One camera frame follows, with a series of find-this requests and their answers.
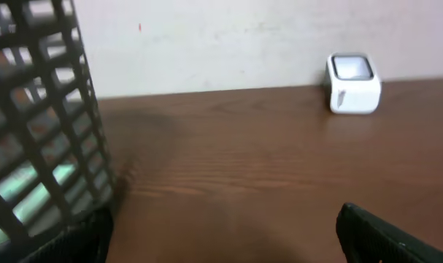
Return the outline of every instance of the wire mesh wastebasket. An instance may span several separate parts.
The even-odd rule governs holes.
[[[112,196],[70,0],[0,0],[0,250]]]

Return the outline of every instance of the small white box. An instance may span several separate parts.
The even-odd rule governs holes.
[[[377,109],[382,86],[375,67],[362,53],[335,53],[326,63],[330,109],[341,114],[369,114]]]

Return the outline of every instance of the black object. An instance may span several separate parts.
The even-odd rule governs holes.
[[[0,253],[0,263],[105,263],[112,230],[111,212],[101,208],[66,228],[57,226],[12,246]]]
[[[443,263],[443,252],[351,203],[339,212],[336,233],[349,263]]]

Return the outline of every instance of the wooden tabletop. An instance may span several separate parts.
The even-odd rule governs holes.
[[[100,102],[128,194],[108,262],[345,262],[354,202],[443,250],[443,80],[384,84],[371,115],[318,87]]]

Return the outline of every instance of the grid pattern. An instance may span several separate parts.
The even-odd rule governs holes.
[[[0,189],[18,176],[26,182],[19,191],[0,190],[0,229],[11,243],[41,232],[43,220],[67,224],[112,193],[93,82],[66,0],[0,0]],[[21,218],[21,205],[42,192],[47,198]]]

